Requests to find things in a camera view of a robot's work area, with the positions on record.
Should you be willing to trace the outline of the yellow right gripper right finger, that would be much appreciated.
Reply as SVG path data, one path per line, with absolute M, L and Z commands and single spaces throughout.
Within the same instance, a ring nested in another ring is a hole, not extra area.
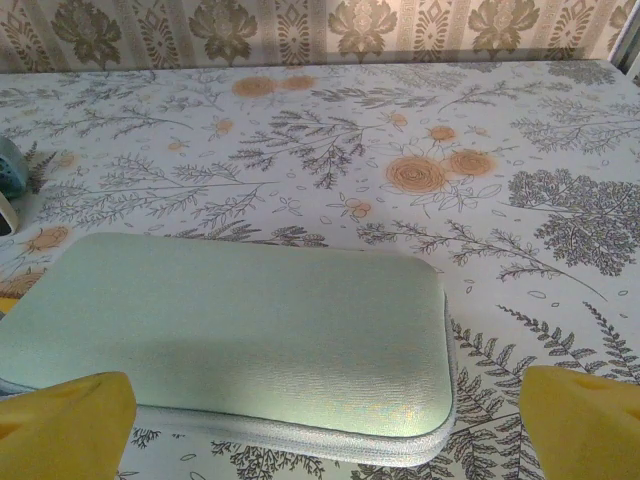
M 545 478 L 639 477 L 637 385 L 534 366 L 519 410 Z

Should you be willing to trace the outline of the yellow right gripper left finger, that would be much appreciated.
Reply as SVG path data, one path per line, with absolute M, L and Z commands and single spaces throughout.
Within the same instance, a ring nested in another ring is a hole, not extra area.
M 135 417 L 126 374 L 94 374 L 1 401 L 3 479 L 113 479 Z

